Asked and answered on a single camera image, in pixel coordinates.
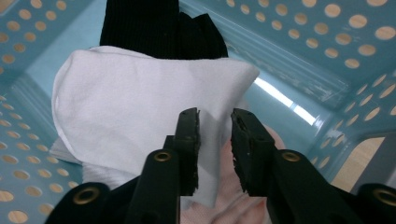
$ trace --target basket hole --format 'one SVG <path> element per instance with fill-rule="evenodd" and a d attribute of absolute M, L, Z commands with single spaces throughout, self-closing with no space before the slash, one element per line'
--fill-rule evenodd
<path fill-rule="evenodd" d="M 355 123 L 355 121 L 358 119 L 359 115 L 355 115 L 352 119 L 350 119 L 347 123 L 346 126 L 350 126 L 353 123 Z"/>
<path fill-rule="evenodd" d="M 43 3 L 41 2 L 41 0 L 31 0 L 30 4 L 32 5 L 32 7 L 35 7 L 35 8 L 41 8 L 43 6 Z"/>
<path fill-rule="evenodd" d="M 258 12 L 256 13 L 256 20 L 260 21 L 260 22 L 264 22 L 265 21 L 265 16 L 262 12 Z"/>
<path fill-rule="evenodd" d="M 319 165 L 319 169 L 325 167 L 327 165 L 327 163 L 329 163 L 330 160 L 330 156 L 326 157 Z"/>
<path fill-rule="evenodd" d="M 372 7 L 381 7 L 387 2 L 388 0 L 367 0 L 367 3 Z"/>
<path fill-rule="evenodd" d="M 270 1 L 269 0 L 259 0 L 259 5 L 261 7 L 268 7 L 270 5 Z"/>
<path fill-rule="evenodd" d="M 335 18 L 340 15 L 341 8 L 336 4 L 329 4 L 324 8 L 324 12 L 326 13 L 326 16 L 330 18 Z"/>
<path fill-rule="evenodd" d="M 3 161 L 10 163 L 10 164 L 17 164 L 18 163 L 18 159 L 13 157 L 13 156 L 9 156 L 9 155 L 4 155 L 2 156 Z"/>
<path fill-rule="evenodd" d="M 339 34 L 335 37 L 335 41 L 340 45 L 347 45 L 352 41 L 352 37 L 347 34 Z"/>
<path fill-rule="evenodd" d="M 227 5 L 229 7 L 235 7 L 235 1 L 234 0 L 227 0 L 226 2 L 227 2 Z"/>
<path fill-rule="evenodd" d="M 21 9 L 19 14 L 20 17 L 24 20 L 30 20 L 32 18 L 32 14 L 30 13 L 29 10 L 26 9 Z"/>
<path fill-rule="evenodd" d="M 8 35 L 0 33 L 0 43 L 6 43 L 8 41 Z"/>
<path fill-rule="evenodd" d="M 304 13 L 298 13 L 297 15 L 294 16 L 294 20 L 299 25 L 305 25 L 306 22 L 308 21 L 308 18 Z"/>
<path fill-rule="evenodd" d="M 0 202 L 7 203 L 11 202 L 12 200 L 14 200 L 14 195 L 11 192 L 0 190 Z"/>
<path fill-rule="evenodd" d="M 381 82 L 387 77 L 387 75 L 382 75 L 381 77 L 379 77 L 374 83 L 373 83 L 373 87 L 378 86 L 379 84 L 381 84 Z"/>
<path fill-rule="evenodd" d="M 375 31 L 375 36 L 380 40 L 390 40 L 395 36 L 395 33 L 393 27 L 383 26 Z"/>
<path fill-rule="evenodd" d="M 373 119 L 378 113 L 379 113 L 380 108 L 377 107 L 376 109 L 372 110 L 367 116 L 366 118 L 364 118 L 364 121 L 368 121 L 370 119 Z"/>
<path fill-rule="evenodd" d="M 332 185 L 345 191 L 351 191 L 382 141 L 384 141 L 384 138 L 379 137 L 366 139 L 359 143 L 338 171 Z"/>
<path fill-rule="evenodd" d="M 279 16 L 286 16 L 288 15 L 288 8 L 283 4 L 279 4 L 276 6 L 276 13 Z"/>
<path fill-rule="evenodd" d="M 334 143 L 332 144 L 333 147 L 337 147 L 338 145 L 340 145 L 340 143 L 343 142 L 345 138 L 344 134 L 341 134 L 340 136 L 337 137 L 337 139 L 335 139 Z"/>
<path fill-rule="evenodd" d="M 365 105 L 365 104 L 367 104 L 372 98 L 373 98 L 373 95 L 370 94 L 369 96 L 367 96 L 366 98 L 364 98 L 364 99 L 361 101 L 360 105 Z"/>
<path fill-rule="evenodd" d="M 362 15 L 355 15 L 349 19 L 349 25 L 353 28 L 359 29 L 367 24 L 367 18 Z"/>
<path fill-rule="evenodd" d="M 25 189 L 25 192 L 30 195 L 30 196 L 34 196 L 34 197 L 39 197 L 41 196 L 41 194 L 43 194 L 43 192 L 41 191 L 41 189 L 34 187 L 34 186 L 29 186 Z"/>
<path fill-rule="evenodd" d="M 306 7 L 314 7 L 317 3 L 317 0 L 303 0 L 303 4 Z"/>
<path fill-rule="evenodd" d="M 10 211 L 8 213 L 8 219 L 12 223 L 25 223 L 29 218 L 26 213 L 22 211 Z"/>
<path fill-rule="evenodd" d="M 384 90 L 381 95 L 379 95 L 379 98 L 384 98 L 387 97 L 389 94 L 391 94 L 396 88 L 396 84 L 393 84 L 391 86 L 389 86 L 386 90 Z"/>
<path fill-rule="evenodd" d="M 336 49 L 326 49 L 324 53 L 326 54 L 327 57 L 332 59 L 338 57 L 338 50 Z"/>
<path fill-rule="evenodd" d="M 24 38 L 29 42 L 33 42 L 35 41 L 35 34 L 28 32 L 24 35 Z"/>
<path fill-rule="evenodd" d="M 319 45 L 319 42 L 315 38 L 308 38 L 306 40 L 306 45 L 311 49 L 316 49 Z"/>
<path fill-rule="evenodd" d="M 293 39 L 298 39 L 300 37 L 300 32 L 298 32 L 298 30 L 291 29 L 289 30 L 289 36 Z"/>
<path fill-rule="evenodd" d="M 356 59 L 346 59 L 345 65 L 348 68 L 355 69 L 355 68 L 358 68 L 359 66 L 361 66 L 361 63 L 359 63 L 359 61 Z"/>

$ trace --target laundry basket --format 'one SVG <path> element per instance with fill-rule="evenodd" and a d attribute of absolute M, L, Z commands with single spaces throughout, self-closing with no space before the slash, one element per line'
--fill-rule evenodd
<path fill-rule="evenodd" d="M 73 50 L 98 45 L 105 9 L 106 0 L 0 2 L 0 223 L 43 223 L 81 183 L 78 165 L 49 154 L 51 88 Z M 287 148 L 331 182 L 356 146 L 380 138 L 358 183 L 396 187 L 395 1 L 181 0 L 180 9 L 209 13 L 230 56 L 261 69 L 249 110 Z"/>

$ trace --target fabric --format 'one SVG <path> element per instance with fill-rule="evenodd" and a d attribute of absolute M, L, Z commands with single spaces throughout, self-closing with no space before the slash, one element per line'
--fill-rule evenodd
<path fill-rule="evenodd" d="M 191 200 L 210 207 L 226 121 L 258 74 L 233 59 L 159 60 L 113 47 L 77 50 L 55 78 L 55 127 L 84 166 L 139 175 L 150 151 L 175 132 L 178 114 L 198 107 L 199 189 Z"/>

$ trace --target circular hole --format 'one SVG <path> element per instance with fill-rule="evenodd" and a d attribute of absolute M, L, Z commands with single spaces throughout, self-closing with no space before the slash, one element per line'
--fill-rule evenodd
<path fill-rule="evenodd" d="M 390 114 L 391 114 L 392 116 L 396 115 L 396 106 L 394 106 L 393 109 L 390 110 Z"/>
<path fill-rule="evenodd" d="M 22 117 L 19 114 L 16 113 L 9 113 L 9 115 L 14 118 L 14 119 L 22 119 Z"/>
<path fill-rule="evenodd" d="M 8 41 L 8 35 L 0 33 L 0 43 L 6 43 Z"/>
<path fill-rule="evenodd" d="M 43 3 L 41 2 L 41 0 L 31 0 L 30 4 L 32 5 L 32 7 L 35 7 L 35 8 L 41 8 L 43 6 Z"/>
<path fill-rule="evenodd" d="M 396 84 L 393 84 L 391 86 L 389 86 L 386 90 L 384 90 L 381 95 L 379 95 L 379 98 L 384 98 L 386 96 L 388 96 L 389 94 L 391 94 L 396 88 Z"/>
<path fill-rule="evenodd" d="M 315 49 L 318 47 L 319 43 L 315 38 L 308 38 L 306 40 L 306 45 L 311 48 L 311 49 Z"/>
<path fill-rule="evenodd" d="M 4 155 L 2 156 L 3 161 L 10 163 L 10 164 L 17 164 L 18 160 L 17 158 L 13 157 L 13 156 L 9 156 L 9 155 Z"/>
<path fill-rule="evenodd" d="M 29 20 L 30 18 L 32 18 L 32 14 L 30 13 L 30 11 L 28 11 L 26 9 L 21 9 L 20 17 L 24 20 Z"/>
<path fill-rule="evenodd" d="M 16 133 L 16 132 L 12 132 L 12 131 L 8 131 L 7 132 L 8 136 L 13 137 L 13 138 L 20 138 L 21 135 Z"/>
<path fill-rule="evenodd" d="M 318 161 L 318 157 L 315 157 L 314 159 L 312 159 L 311 163 L 312 163 L 313 165 L 315 165 L 315 163 L 317 163 L 317 161 Z"/>
<path fill-rule="evenodd" d="M 61 193 L 64 191 L 64 188 L 62 188 L 62 186 L 60 186 L 59 184 L 50 184 L 49 189 L 55 193 Z"/>
<path fill-rule="evenodd" d="M 379 77 L 374 83 L 373 83 L 373 87 L 378 86 L 379 84 L 381 84 L 381 82 L 387 77 L 387 74 L 382 75 L 381 77 Z"/>
<path fill-rule="evenodd" d="M 380 40 L 390 40 L 395 36 L 395 29 L 390 26 L 383 26 L 375 31 L 376 38 Z"/>
<path fill-rule="evenodd" d="M 326 139 L 326 140 L 320 145 L 320 148 L 326 147 L 327 145 L 329 145 L 329 143 L 330 143 L 330 138 Z"/>
<path fill-rule="evenodd" d="M 329 58 L 336 58 L 338 57 L 338 50 L 336 49 L 326 49 L 324 51 L 324 53 L 326 54 L 327 57 Z"/>
<path fill-rule="evenodd" d="M 17 177 L 18 179 L 28 179 L 29 174 L 22 170 L 14 171 L 14 176 Z"/>
<path fill-rule="evenodd" d="M 346 67 L 352 68 L 352 69 L 355 69 L 355 68 L 358 68 L 359 66 L 361 66 L 359 61 L 356 59 L 346 59 L 345 64 L 346 64 Z"/>
<path fill-rule="evenodd" d="M 249 12 L 250 12 L 250 8 L 247 6 L 247 5 L 242 5 L 241 6 L 241 11 L 244 13 L 244 14 L 249 14 Z"/>
<path fill-rule="evenodd" d="M 19 31 L 21 29 L 21 26 L 16 21 L 9 21 L 7 23 L 7 28 L 10 31 Z"/>
<path fill-rule="evenodd" d="M 372 56 L 375 54 L 375 47 L 372 45 L 362 45 L 359 47 L 359 53 L 363 56 Z"/>
<path fill-rule="evenodd" d="M 0 202 L 7 203 L 12 200 L 14 200 L 14 195 L 11 192 L 0 190 Z"/>
<path fill-rule="evenodd" d="M 38 21 L 35 23 L 35 28 L 39 31 L 45 31 L 47 29 L 47 25 L 43 21 Z"/>
<path fill-rule="evenodd" d="M 23 128 L 24 130 L 30 130 L 29 125 L 25 124 L 25 123 L 19 123 L 18 124 L 21 128 Z"/>
<path fill-rule="evenodd" d="M 372 110 L 367 116 L 366 118 L 364 118 L 364 121 L 368 121 L 370 119 L 373 119 L 378 113 L 379 113 L 380 108 L 377 107 L 376 109 Z"/>
<path fill-rule="evenodd" d="M 283 4 L 279 4 L 276 6 L 276 13 L 280 16 L 286 16 L 288 15 L 288 8 Z"/>
<path fill-rule="evenodd" d="M 26 158 L 26 160 L 28 160 L 29 162 L 31 162 L 33 164 L 39 164 L 41 162 L 40 159 L 35 156 L 29 156 Z"/>
<path fill-rule="evenodd" d="M 11 123 L 6 121 L 5 119 L 0 119 L 0 125 L 5 127 L 11 127 Z"/>
<path fill-rule="evenodd" d="M 56 171 L 58 172 L 59 175 L 69 176 L 69 172 L 67 172 L 65 169 L 58 169 Z"/>
<path fill-rule="evenodd" d="M 362 86 L 362 87 L 356 92 L 356 94 L 357 94 L 357 95 L 360 95 L 364 90 L 366 90 L 366 88 L 367 88 L 367 84 L 365 84 L 364 86 Z"/>
<path fill-rule="evenodd" d="M 345 110 L 345 112 L 348 112 L 350 109 L 352 109 L 353 108 L 353 106 L 355 106 L 355 102 L 353 102 L 352 104 L 350 104 L 347 108 L 346 108 L 346 110 Z"/>
<path fill-rule="evenodd" d="M 334 129 L 335 129 L 335 130 L 339 129 L 343 123 L 344 123 L 344 121 L 343 121 L 343 120 L 340 120 L 340 121 L 334 126 Z"/>
<path fill-rule="evenodd" d="M 46 147 L 46 146 L 44 146 L 44 145 L 37 145 L 36 146 L 39 150 L 41 150 L 41 151 L 48 151 L 49 149 Z"/>
<path fill-rule="evenodd" d="M 25 192 L 29 194 L 30 196 L 34 197 L 39 197 L 43 192 L 41 192 L 41 189 L 34 187 L 34 186 L 29 186 L 25 189 Z"/>
<path fill-rule="evenodd" d="M 268 7 L 270 5 L 270 1 L 269 0 L 259 0 L 259 5 L 261 7 Z"/>
<path fill-rule="evenodd" d="M 0 142 L 0 149 L 6 149 L 6 148 L 7 148 L 6 143 Z"/>
<path fill-rule="evenodd" d="M 341 8 L 337 6 L 336 4 L 329 4 L 324 8 L 324 12 L 326 16 L 330 18 L 335 18 L 340 15 L 341 13 Z"/>
<path fill-rule="evenodd" d="M 15 62 L 15 57 L 10 54 L 3 55 L 2 59 L 3 59 L 4 63 L 14 63 Z"/>
<path fill-rule="evenodd" d="M 234 0 L 227 0 L 227 5 L 229 7 L 235 7 L 235 1 Z"/>
<path fill-rule="evenodd" d="M 373 95 L 372 95 L 372 94 L 370 94 L 369 96 L 367 96 L 366 98 L 364 98 L 364 99 L 361 101 L 360 105 L 365 105 L 365 104 L 367 104 L 367 103 L 371 100 L 371 98 L 373 98 Z"/>
<path fill-rule="evenodd" d="M 70 189 L 73 189 L 78 186 L 78 183 L 76 183 L 74 181 L 69 181 L 69 183 L 67 183 L 67 185 L 70 187 Z"/>
<path fill-rule="evenodd" d="M 49 21 L 55 21 L 56 20 L 56 13 L 54 11 L 48 11 L 46 13 L 46 17 L 47 17 L 47 19 L 49 19 Z"/>
<path fill-rule="evenodd" d="M 265 21 L 264 14 L 262 12 L 256 13 L 256 20 L 261 21 L 261 22 Z"/>
<path fill-rule="evenodd" d="M 58 159 L 54 158 L 54 157 L 47 157 L 47 161 L 49 161 L 50 163 L 58 163 Z"/>
<path fill-rule="evenodd" d="M 303 4 L 306 7 L 314 7 L 317 3 L 317 0 L 303 0 Z"/>
<path fill-rule="evenodd" d="M 12 105 L 3 104 L 3 107 L 4 107 L 5 109 L 14 110 L 14 106 L 12 106 Z"/>
<path fill-rule="evenodd" d="M 349 25 L 353 28 L 362 28 L 367 24 L 367 19 L 362 15 L 355 15 L 349 19 Z"/>
<path fill-rule="evenodd" d="M 26 50 L 26 47 L 23 44 L 16 44 L 14 45 L 14 49 L 17 52 L 24 52 Z"/>
<path fill-rule="evenodd" d="M 295 15 L 294 20 L 297 24 L 304 25 L 308 21 L 308 18 L 305 16 L 304 13 L 298 13 Z"/>
<path fill-rule="evenodd" d="M 28 32 L 24 35 L 24 38 L 30 42 L 35 41 L 35 34 Z"/>
<path fill-rule="evenodd" d="M 275 30 L 279 31 L 282 29 L 282 22 L 280 21 L 273 21 L 271 24 Z"/>
<path fill-rule="evenodd" d="M 53 205 L 49 203 L 40 204 L 40 206 L 38 207 L 38 211 L 40 211 L 40 213 L 46 216 L 49 216 L 52 210 L 53 210 Z"/>
<path fill-rule="evenodd" d="M 12 223 L 25 223 L 28 220 L 28 216 L 22 211 L 10 211 L 8 213 L 8 219 Z"/>
<path fill-rule="evenodd" d="M 367 0 L 367 3 L 372 7 L 381 7 L 387 2 L 388 0 Z"/>
<path fill-rule="evenodd" d="M 35 135 L 35 134 L 33 134 L 33 133 L 28 133 L 27 135 L 29 136 L 30 139 L 33 139 L 33 140 L 38 140 L 38 139 L 40 139 L 37 135 Z"/>
<path fill-rule="evenodd" d="M 350 119 L 347 123 L 346 126 L 350 126 L 352 125 L 357 119 L 358 119 L 359 115 L 355 115 L 352 119 Z"/>
<path fill-rule="evenodd" d="M 17 147 L 22 150 L 29 150 L 30 147 L 24 143 L 17 143 Z"/>
<path fill-rule="evenodd" d="M 300 32 L 298 32 L 298 30 L 291 29 L 289 30 L 289 36 L 293 39 L 298 39 L 300 37 Z"/>
<path fill-rule="evenodd" d="M 56 7 L 59 8 L 60 10 L 65 10 L 66 9 L 66 2 L 64 1 L 58 1 L 56 3 Z"/>
<path fill-rule="evenodd" d="M 352 41 L 352 37 L 347 34 L 339 34 L 335 37 L 335 41 L 340 45 L 347 45 Z"/>
<path fill-rule="evenodd" d="M 327 165 L 327 163 L 329 162 L 329 160 L 330 160 L 330 156 L 326 157 L 326 158 L 320 163 L 319 168 L 321 169 L 321 168 L 323 168 L 325 165 Z"/>
<path fill-rule="evenodd" d="M 37 172 L 38 172 L 39 175 L 41 175 L 44 178 L 50 178 L 52 176 L 50 171 L 48 171 L 46 169 L 39 169 Z"/>

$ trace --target black cloth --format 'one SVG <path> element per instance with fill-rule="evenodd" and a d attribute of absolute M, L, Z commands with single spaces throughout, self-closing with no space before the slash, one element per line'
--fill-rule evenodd
<path fill-rule="evenodd" d="M 192 19 L 178 0 L 107 0 L 100 46 L 113 46 L 159 59 L 228 57 L 208 14 Z"/>

